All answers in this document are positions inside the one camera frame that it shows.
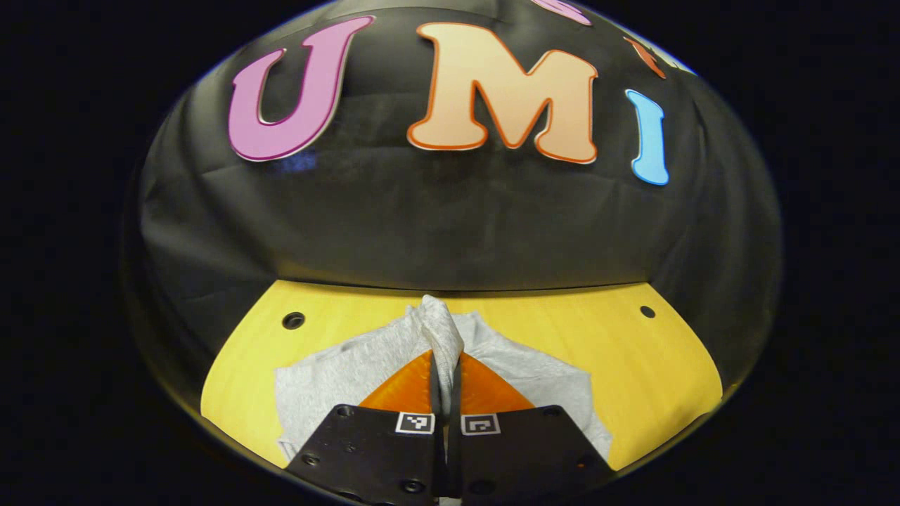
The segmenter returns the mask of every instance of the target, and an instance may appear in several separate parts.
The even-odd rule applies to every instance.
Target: wooden surface
[[[275,369],[403,316],[422,293],[275,282],[229,337],[203,387],[201,414],[269,462]],[[620,469],[710,411],[722,397],[716,366],[684,320],[648,284],[533,292],[443,294],[451,312],[478,311],[509,339],[588,371],[594,406],[613,434]],[[647,318],[641,306],[655,311]],[[282,326],[289,312],[306,322]]]

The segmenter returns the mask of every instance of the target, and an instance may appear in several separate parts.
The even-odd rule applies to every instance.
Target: pink letter u
[[[260,103],[269,69],[287,50],[269,53],[234,77],[228,129],[231,147],[251,161],[289,157],[309,146],[325,130],[338,106],[347,48],[356,32],[373,16],[338,23],[303,41],[310,48],[300,97],[293,112],[279,122],[260,117]]]

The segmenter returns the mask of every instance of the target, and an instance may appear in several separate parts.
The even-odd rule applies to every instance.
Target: letter i
[[[634,175],[651,185],[666,185],[669,183],[669,172],[662,146],[662,118],[665,113],[657,103],[635,90],[626,90],[625,95],[637,111],[640,136],[641,147],[637,158],[631,162]]]

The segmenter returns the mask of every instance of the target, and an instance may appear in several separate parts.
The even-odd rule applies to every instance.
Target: folded cloth
[[[425,295],[417,308],[380,329],[275,369],[275,407],[283,434],[277,443],[290,462],[336,404],[357,405],[412,359],[434,350],[440,411],[450,412],[460,353],[480,360],[535,406],[561,405],[604,459],[612,435],[594,411],[590,375],[506,339],[478,312],[451,314]]]

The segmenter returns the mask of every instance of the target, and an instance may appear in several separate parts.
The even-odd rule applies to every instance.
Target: black fabric
[[[132,178],[122,214],[120,244],[121,288],[123,303],[130,315],[131,331],[141,355],[168,393],[199,411],[203,383],[220,347],[213,346],[216,340],[204,339],[194,332],[187,322],[200,316],[208,335],[228,336],[268,283],[265,280],[241,285],[234,283],[230,290],[214,294],[216,303],[228,307],[228,311],[216,311],[210,304],[205,304],[199,309],[209,309],[211,313],[184,313],[183,305],[176,307],[166,297],[149,266],[146,245],[138,227],[136,192],[137,180]]]
[[[443,291],[649,281],[703,340],[724,384],[738,381],[772,318],[778,206],[750,137],[702,79],[662,59],[668,78],[658,78],[624,32],[591,13],[587,27],[529,1],[482,3],[475,13],[363,10],[375,4],[336,2],[250,43],[192,86],[160,129],[139,175],[140,230],[148,269],[185,332],[214,356],[275,279]],[[261,107],[277,121],[296,105],[303,40],[360,14],[377,21],[353,39],[324,133],[281,160],[235,154],[227,132],[234,76],[289,49]],[[434,58],[416,28],[432,22],[487,27],[524,68],[548,50],[594,65],[597,161],[537,152],[545,113],[521,148],[507,149],[480,97],[484,146],[411,146],[406,131],[425,115]],[[666,186],[632,173],[639,137],[626,89],[665,111]]]

